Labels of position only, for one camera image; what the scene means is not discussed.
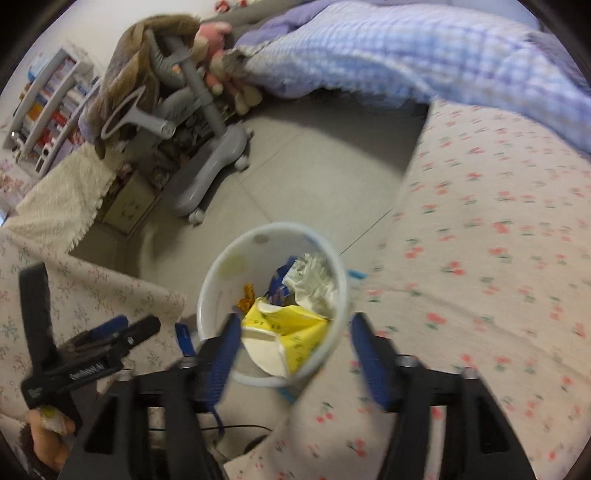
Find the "left hand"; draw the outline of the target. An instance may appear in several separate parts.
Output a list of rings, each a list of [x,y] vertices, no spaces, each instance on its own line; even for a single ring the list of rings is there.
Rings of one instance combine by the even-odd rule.
[[[71,452],[75,423],[51,406],[30,410],[27,422],[32,434],[35,457],[52,471],[59,473]]]

